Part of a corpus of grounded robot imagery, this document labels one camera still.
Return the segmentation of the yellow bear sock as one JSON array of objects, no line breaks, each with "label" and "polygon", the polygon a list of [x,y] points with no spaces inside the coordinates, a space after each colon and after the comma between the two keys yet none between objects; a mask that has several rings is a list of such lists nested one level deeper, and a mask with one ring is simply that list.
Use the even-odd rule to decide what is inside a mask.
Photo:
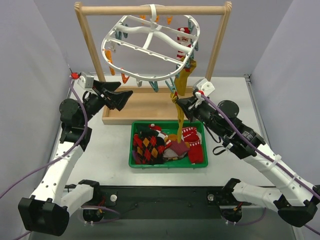
[{"label": "yellow bear sock", "polygon": [[177,142],[180,143],[182,140],[182,128],[184,124],[185,114],[182,110],[182,108],[178,105],[178,93],[172,92],[170,94],[171,101],[174,103],[176,111],[177,111],[177,122],[178,122],[178,130],[177,130]]},{"label": "yellow bear sock", "polygon": [[175,77],[174,79],[174,84],[176,87],[176,91],[180,96],[184,96],[186,93],[186,88],[187,88],[187,81],[188,77],[192,73],[186,72],[185,69],[183,68],[181,72],[179,73],[179,77]]}]

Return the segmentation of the green snowman sock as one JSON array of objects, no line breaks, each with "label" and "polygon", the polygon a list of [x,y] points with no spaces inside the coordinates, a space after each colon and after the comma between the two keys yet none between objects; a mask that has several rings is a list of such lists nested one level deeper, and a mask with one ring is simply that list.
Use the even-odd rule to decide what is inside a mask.
[{"label": "green snowman sock", "polygon": [[168,138],[168,135],[162,131],[162,128],[154,123],[142,124],[137,126],[137,134],[142,137],[160,137],[164,140]]}]

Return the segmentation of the red white striped sock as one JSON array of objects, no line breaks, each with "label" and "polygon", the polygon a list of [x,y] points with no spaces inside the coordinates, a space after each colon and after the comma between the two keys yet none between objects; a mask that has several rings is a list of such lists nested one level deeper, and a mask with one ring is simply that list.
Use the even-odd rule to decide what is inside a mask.
[{"label": "red white striped sock", "polygon": [[[190,34],[190,30],[188,27],[179,27],[177,29],[178,31],[182,32],[182,33],[185,33],[185,34]],[[177,35],[177,42],[180,44],[180,45],[183,45],[185,47],[191,47],[191,39],[190,38],[187,38],[185,36],[182,36],[182,35]],[[176,59],[177,60],[181,60],[184,56],[186,55],[185,52],[182,52],[180,50],[177,51],[177,55],[176,55]]]}]

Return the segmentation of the black red argyle sock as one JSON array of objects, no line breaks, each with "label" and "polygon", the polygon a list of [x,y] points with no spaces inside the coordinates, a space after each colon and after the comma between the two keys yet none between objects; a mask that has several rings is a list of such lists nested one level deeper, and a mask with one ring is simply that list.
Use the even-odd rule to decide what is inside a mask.
[{"label": "black red argyle sock", "polygon": [[137,165],[162,165],[165,160],[163,157],[165,151],[165,141],[161,137],[133,136],[132,152],[139,157]]}]

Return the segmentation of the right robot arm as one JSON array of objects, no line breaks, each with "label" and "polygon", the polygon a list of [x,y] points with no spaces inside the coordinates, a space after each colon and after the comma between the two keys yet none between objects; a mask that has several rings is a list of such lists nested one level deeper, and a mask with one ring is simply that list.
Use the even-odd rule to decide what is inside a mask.
[{"label": "right robot arm", "polygon": [[267,208],[298,228],[310,222],[318,210],[320,187],[295,173],[257,132],[246,126],[238,118],[239,107],[235,102],[223,100],[214,105],[203,96],[201,103],[196,103],[195,96],[177,100],[188,120],[202,122],[220,137],[226,151],[253,166],[273,184],[271,188],[259,187],[231,178],[221,192],[223,201]]}]

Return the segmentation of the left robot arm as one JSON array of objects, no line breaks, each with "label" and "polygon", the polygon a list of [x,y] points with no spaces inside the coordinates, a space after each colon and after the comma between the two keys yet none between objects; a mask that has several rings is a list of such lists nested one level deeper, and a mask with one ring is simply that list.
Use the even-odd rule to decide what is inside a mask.
[{"label": "left robot arm", "polygon": [[59,106],[61,136],[54,159],[38,187],[30,197],[23,197],[18,211],[27,231],[61,236],[70,217],[84,204],[97,208],[102,201],[100,184],[93,180],[81,180],[70,193],[63,194],[67,181],[77,161],[86,151],[92,129],[88,126],[103,107],[122,110],[134,93],[132,90],[119,91],[120,82],[94,80],[83,98],[63,100]]}]

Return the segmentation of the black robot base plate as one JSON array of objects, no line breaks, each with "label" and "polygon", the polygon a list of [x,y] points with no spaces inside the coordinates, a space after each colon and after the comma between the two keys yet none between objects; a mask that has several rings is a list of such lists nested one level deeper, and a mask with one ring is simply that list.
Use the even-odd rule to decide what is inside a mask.
[{"label": "black robot base plate", "polygon": [[[149,194],[141,188],[186,188],[173,194],[175,199],[166,202],[143,202],[132,194]],[[243,207],[247,204],[218,205],[207,201],[209,189],[221,186],[100,186],[103,193],[101,208],[84,204],[80,216],[90,223],[107,223],[116,220],[211,220],[225,218],[239,222],[243,216]]]}]

